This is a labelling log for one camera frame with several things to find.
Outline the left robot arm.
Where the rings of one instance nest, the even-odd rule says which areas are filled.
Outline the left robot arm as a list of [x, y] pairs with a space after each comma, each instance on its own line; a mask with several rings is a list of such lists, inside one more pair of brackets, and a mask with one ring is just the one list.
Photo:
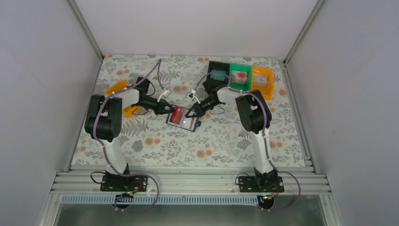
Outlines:
[[84, 130], [92, 139], [99, 142], [108, 163], [103, 183], [109, 180], [125, 182], [130, 176], [129, 166], [122, 153], [119, 135], [122, 127], [122, 116], [126, 108], [139, 106], [152, 110], [156, 115], [175, 112], [166, 101], [170, 90], [154, 98], [148, 95], [151, 82], [139, 77], [134, 85], [119, 81], [111, 86], [103, 95], [93, 94], [90, 98], [84, 123]]

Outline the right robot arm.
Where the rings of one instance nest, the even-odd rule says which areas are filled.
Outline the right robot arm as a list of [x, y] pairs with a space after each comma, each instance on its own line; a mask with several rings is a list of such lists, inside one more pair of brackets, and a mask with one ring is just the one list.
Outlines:
[[242, 128], [250, 133], [255, 152], [255, 181], [259, 186], [265, 186], [274, 180], [278, 173], [272, 166], [268, 154], [269, 127], [272, 120], [271, 112], [261, 91], [254, 89], [244, 91], [231, 88], [227, 84], [213, 88], [208, 97], [199, 101], [193, 89], [187, 96], [196, 103], [186, 113], [186, 118], [202, 117], [207, 111], [219, 104], [235, 105], [238, 110]]

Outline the blue leather card holder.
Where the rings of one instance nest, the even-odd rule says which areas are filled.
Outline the blue leather card holder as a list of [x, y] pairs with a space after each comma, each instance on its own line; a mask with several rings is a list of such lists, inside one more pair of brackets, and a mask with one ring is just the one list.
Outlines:
[[185, 118], [185, 115], [182, 118], [182, 121], [180, 123], [180, 125], [176, 125], [176, 124], [172, 124], [169, 121], [171, 116], [171, 113], [168, 114], [167, 119], [166, 119], [166, 124], [177, 127], [177, 128], [181, 128], [190, 132], [195, 132], [197, 127], [201, 126], [201, 121], [199, 120], [199, 118]]

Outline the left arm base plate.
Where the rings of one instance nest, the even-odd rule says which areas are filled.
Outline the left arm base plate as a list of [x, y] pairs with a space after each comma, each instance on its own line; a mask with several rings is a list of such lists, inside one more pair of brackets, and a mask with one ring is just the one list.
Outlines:
[[121, 177], [119, 175], [109, 174], [103, 176], [100, 191], [145, 192], [147, 190], [147, 185], [147, 176]]

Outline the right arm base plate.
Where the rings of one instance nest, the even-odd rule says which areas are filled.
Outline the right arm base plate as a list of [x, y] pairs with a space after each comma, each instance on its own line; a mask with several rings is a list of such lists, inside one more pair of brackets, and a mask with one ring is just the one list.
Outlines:
[[241, 193], [283, 193], [285, 191], [282, 177], [277, 177], [260, 185], [255, 176], [239, 176], [238, 186]]

